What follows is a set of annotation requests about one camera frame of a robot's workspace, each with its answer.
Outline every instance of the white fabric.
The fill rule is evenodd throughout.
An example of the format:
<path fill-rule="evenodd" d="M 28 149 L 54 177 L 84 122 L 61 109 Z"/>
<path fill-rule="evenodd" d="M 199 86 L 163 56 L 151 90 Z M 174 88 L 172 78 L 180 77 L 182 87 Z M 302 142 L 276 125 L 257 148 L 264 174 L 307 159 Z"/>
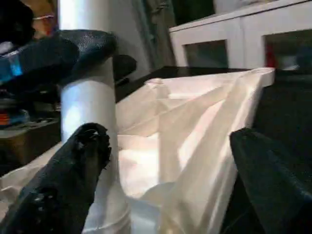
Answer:
<path fill-rule="evenodd" d="M 149 191 L 143 199 L 162 207 L 163 233 L 218 233 L 236 177 L 228 135 L 252 122 L 272 82 L 270 68 L 157 78 L 117 104 L 121 184 L 133 198 Z M 1 178 L 6 204 L 60 146 Z"/>

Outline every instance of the white pipe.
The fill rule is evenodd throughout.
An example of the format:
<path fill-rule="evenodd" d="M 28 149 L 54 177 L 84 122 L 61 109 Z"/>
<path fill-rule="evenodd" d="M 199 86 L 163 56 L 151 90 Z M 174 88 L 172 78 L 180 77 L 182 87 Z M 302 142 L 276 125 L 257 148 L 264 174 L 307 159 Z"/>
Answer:
<path fill-rule="evenodd" d="M 59 0 L 61 30 L 110 31 L 110 0 Z M 125 234 L 130 232 L 130 210 L 121 188 L 112 61 L 66 85 L 61 93 L 62 139 L 66 141 L 81 125 L 99 123 L 108 129 L 112 161 L 97 184 L 95 201 L 89 210 L 84 233 Z"/>

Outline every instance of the glass cabinet door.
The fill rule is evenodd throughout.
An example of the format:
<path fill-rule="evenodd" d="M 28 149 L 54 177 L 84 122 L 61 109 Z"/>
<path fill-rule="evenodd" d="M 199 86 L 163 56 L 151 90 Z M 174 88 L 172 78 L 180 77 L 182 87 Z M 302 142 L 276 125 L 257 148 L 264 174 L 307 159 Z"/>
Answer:
<path fill-rule="evenodd" d="M 243 31 L 240 19 L 230 19 L 171 30 L 178 66 L 244 68 Z"/>
<path fill-rule="evenodd" d="M 312 2 L 243 18 L 247 68 L 312 70 Z"/>

